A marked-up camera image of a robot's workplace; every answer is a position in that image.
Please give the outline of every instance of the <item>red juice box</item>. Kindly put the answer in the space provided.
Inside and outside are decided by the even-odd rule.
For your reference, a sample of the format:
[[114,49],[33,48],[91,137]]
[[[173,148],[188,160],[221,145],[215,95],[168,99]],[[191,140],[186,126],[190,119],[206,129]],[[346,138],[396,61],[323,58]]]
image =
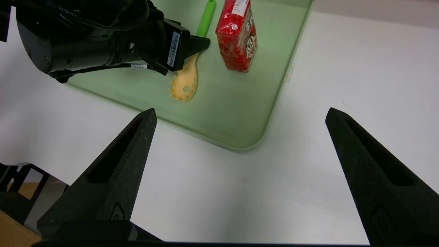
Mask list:
[[258,47],[250,0],[226,0],[215,33],[226,67],[248,72]]

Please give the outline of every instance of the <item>green handle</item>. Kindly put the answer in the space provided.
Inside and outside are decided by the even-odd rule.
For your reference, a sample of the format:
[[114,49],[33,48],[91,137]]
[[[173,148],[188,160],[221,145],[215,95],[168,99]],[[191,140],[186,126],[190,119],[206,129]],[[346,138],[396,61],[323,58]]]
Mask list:
[[208,0],[206,8],[204,9],[203,17],[201,17],[200,25],[198,26],[198,37],[206,37],[210,22],[212,21],[213,13],[215,12],[215,8],[216,0]]

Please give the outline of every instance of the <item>barcode label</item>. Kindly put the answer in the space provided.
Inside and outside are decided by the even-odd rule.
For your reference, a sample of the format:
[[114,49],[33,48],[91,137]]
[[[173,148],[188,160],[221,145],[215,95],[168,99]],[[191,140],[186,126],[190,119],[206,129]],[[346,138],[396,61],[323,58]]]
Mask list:
[[233,7],[232,14],[240,15],[244,17],[245,10],[247,9],[248,0],[236,0],[235,6]]
[[174,32],[174,34],[172,35],[171,49],[169,50],[169,56],[168,56],[168,65],[171,67],[174,67],[179,41],[180,41],[180,34]]
[[136,68],[136,69],[147,69],[147,68],[148,68],[148,65],[146,65],[146,64],[132,63],[132,64],[131,64],[131,68]]

